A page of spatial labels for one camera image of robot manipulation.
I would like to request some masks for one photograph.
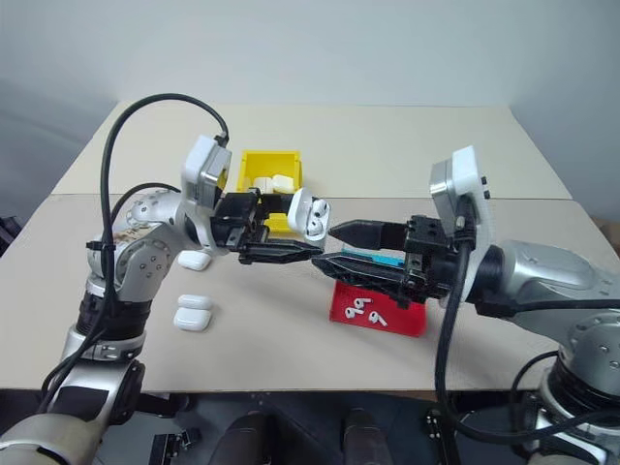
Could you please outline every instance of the yellow plastic box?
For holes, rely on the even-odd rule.
[[[283,174],[291,177],[294,189],[301,187],[301,155],[299,152],[244,150],[241,157],[236,192],[246,192],[257,177]],[[274,233],[290,233],[287,215],[274,213],[264,222]]]

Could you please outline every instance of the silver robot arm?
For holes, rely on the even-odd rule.
[[[582,414],[602,416],[613,411],[616,416],[620,409],[620,276],[556,247],[514,240],[493,245],[486,202],[490,194],[486,178],[478,172],[473,147],[458,150],[433,167],[430,193],[439,219],[416,215],[405,224],[354,220],[330,231],[354,247],[402,251],[402,266],[351,253],[319,256],[313,264],[328,276],[390,295],[399,303],[425,302],[429,297],[446,303],[458,260],[454,244],[471,241],[475,248],[461,300],[474,303],[481,315],[513,322],[560,346],[558,360],[545,372],[531,406],[533,421],[525,428],[533,431]],[[570,455],[583,452],[595,463],[615,465],[620,456],[619,425],[609,418],[586,422],[527,447]],[[475,435],[499,444],[512,440],[488,432]]]
[[[233,251],[243,264],[285,264],[323,252],[326,231],[310,231],[310,224],[318,221],[319,215],[311,214],[318,200],[303,189],[294,196],[258,191],[223,196],[230,159],[230,151],[200,137],[183,169],[182,192],[143,196],[120,221],[113,234],[114,314],[106,316],[105,330],[45,410],[0,438],[1,463],[91,463],[106,429],[131,417],[144,376],[144,365],[136,359],[146,337],[144,325],[151,302],[181,251],[207,249],[212,255]],[[296,230],[306,241],[270,239],[263,222],[274,212],[304,219],[306,223]],[[327,205],[321,211],[324,225],[328,213]],[[87,259],[91,273],[79,319],[67,334],[63,360],[76,352],[102,312],[106,285],[101,250],[91,248]]]

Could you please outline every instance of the black wire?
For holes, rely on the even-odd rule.
[[[161,189],[168,189],[169,191],[173,191],[173,192],[181,192],[180,189],[177,189],[176,187],[170,186],[169,184],[165,184],[163,182],[145,182],[143,184],[134,186],[129,191],[127,191],[125,194],[123,194],[123,196],[114,205],[114,208],[112,209],[112,212],[111,212],[112,223],[114,224],[114,221],[116,221],[116,217],[118,216],[120,209],[123,207],[125,202],[128,201],[129,198],[133,194],[139,191],[143,191],[144,189],[153,189],[153,188],[161,188]]]
[[[104,316],[108,313],[113,312],[113,303],[116,300],[116,292],[114,288],[114,238],[112,233],[112,215],[109,208],[109,169],[111,164],[111,156],[112,149],[114,148],[114,143],[116,142],[116,138],[120,133],[121,128],[125,124],[125,122],[129,119],[129,117],[134,114],[139,109],[146,107],[147,105],[154,104],[156,102],[163,102],[165,100],[176,100],[180,102],[187,102],[189,104],[195,105],[201,109],[204,109],[211,116],[215,118],[215,120],[219,123],[220,128],[222,129],[222,135],[216,137],[218,143],[225,147],[229,141],[229,128],[224,121],[224,118],[220,116],[220,114],[207,105],[206,103],[195,99],[194,97],[190,97],[188,95],[183,94],[156,94],[151,95],[149,97],[145,97],[133,104],[129,105],[125,110],[118,116],[114,124],[112,125],[108,138],[106,139],[106,145],[104,146],[104,153],[101,164],[101,173],[99,179],[99,188],[100,188],[100,200],[101,200],[101,213],[102,213],[102,222],[103,222],[103,233],[102,233],[102,269],[104,272],[105,279],[105,290],[104,290],[104,298],[102,303],[102,310],[97,315],[97,319],[93,323],[93,326],[90,327],[90,330],[86,334],[86,337],[80,344],[77,351],[75,351],[71,356],[69,356],[69,361],[66,363],[61,361],[56,368],[52,370],[52,372],[56,372],[57,375],[49,376],[50,379],[53,378],[53,382],[48,384],[52,384],[52,386],[48,389],[45,394],[41,405],[37,413],[44,413],[47,411],[47,407],[51,400],[53,399],[56,391],[60,388],[63,381],[67,378],[71,370],[74,368],[79,358],[86,352],[96,340],[101,337],[102,332],[100,331],[101,325],[104,321]]]
[[[448,355],[450,352],[450,340],[452,338],[454,324],[456,323],[456,315],[458,313],[461,295],[463,294],[463,286],[465,284],[465,276],[467,274],[467,265],[469,264],[470,253],[470,244],[463,242],[458,251],[454,287],[449,295],[446,315],[442,322],[442,328],[439,336],[437,358],[435,360],[435,390],[437,393],[437,398],[446,415],[446,418],[452,424],[454,429],[477,441],[510,446],[531,441],[538,441],[547,436],[566,431],[567,429],[573,428],[582,423],[593,422],[608,417],[620,417],[620,409],[599,410],[566,419],[562,422],[542,429],[515,433],[483,431],[468,426],[460,421],[458,415],[452,410],[448,399],[448,393],[446,390],[446,370],[448,366]]]
[[[65,366],[67,366],[67,363],[69,363],[69,359],[70,359],[69,356],[63,358],[63,360],[60,363],[58,363],[56,367],[53,370],[51,370],[47,374],[46,378],[43,380],[43,384],[41,385],[41,394],[44,397],[47,394],[47,391],[49,390],[49,384],[52,382],[54,377],[60,372],[60,370],[62,370]]]
[[[537,310],[553,309],[601,309],[601,308],[620,308],[620,300],[617,298],[599,298],[596,300],[557,300],[551,302],[523,303],[519,305],[518,312],[535,312]]]
[[[545,360],[547,358],[552,358],[552,357],[558,357],[558,351],[545,352],[544,354],[535,356],[530,361],[528,361],[525,365],[523,365],[523,367],[519,370],[519,372],[514,377],[514,381],[512,381],[511,391],[508,397],[509,417],[511,420],[512,431],[518,431],[518,428],[519,428],[517,421],[516,421],[516,397],[517,397],[517,390],[519,388],[519,383],[521,382],[521,379],[525,376],[525,373],[527,373],[530,370],[530,368],[536,365],[539,361]]]

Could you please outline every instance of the table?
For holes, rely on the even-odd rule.
[[[120,103],[60,180],[54,194],[99,193],[102,147],[129,105]],[[303,183],[321,197],[428,199],[431,166],[473,145],[497,199],[570,199],[562,181],[506,107],[417,108],[214,105],[231,131],[234,188],[242,150],[299,150]],[[180,182],[199,134],[219,127],[199,108],[162,102],[142,108],[121,131],[110,192]]]
[[[37,388],[57,362],[78,316],[88,274],[83,244],[101,230],[99,165],[120,103],[0,261],[5,370],[0,388]],[[435,216],[431,165],[473,144],[493,195],[498,239],[519,238],[575,250],[620,269],[615,254],[507,108],[388,108],[215,105],[231,129],[234,185],[243,149],[300,150],[304,184],[331,198],[332,224],[354,218],[404,221]],[[143,108],[123,128],[110,191],[143,181],[178,185],[198,134],[219,131],[187,104]],[[327,251],[340,244],[331,239]],[[433,389],[443,311],[428,304],[418,339],[327,319],[333,281],[310,263],[243,266],[232,254],[202,273],[177,264],[147,323],[140,360],[150,391],[254,389]],[[205,333],[172,325],[180,294],[216,302]],[[555,347],[465,305],[453,339],[449,388],[507,388],[528,358]],[[20,351],[19,356],[13,353]],[[524,380],[535,385],[540,367]]]
[[[332,199],[333,224],[434,215],[428,199]],[[570,248],[619,271],[620,263],[574,201],[493,200],[498,239]],[[78,316],[88,268],[85,240],[100,229],[98,197],[50,196],[0,261],[4,367],[0,388],[37,388],[57,362],[67,327]],[[331,239],[328,250],[339,247]],[[428,328],[408,338],[327,319],[333,281],[310,263],[241,265],[233,254],[197,273],[174,265],[153,303],[139,359],[144,390],[433,389],[433,360],[443,311],[429,302]],[[172,325],[180,294],[216,302],[204,333]],[[448,387],[508,388],[530,357],[555,347],[519,327],[460,311]],[[533,387],[540,367],[524,380]]]

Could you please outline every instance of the gray wall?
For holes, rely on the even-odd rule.
[[[616,0],[0,2],[0,96],[14,101],[0,99],[0,214],[27,216],[114,101],[173,90],[223,103],[511,105],[574,197],[620,220]],[[37,127],[19,129],[31,92],[20,118]]]

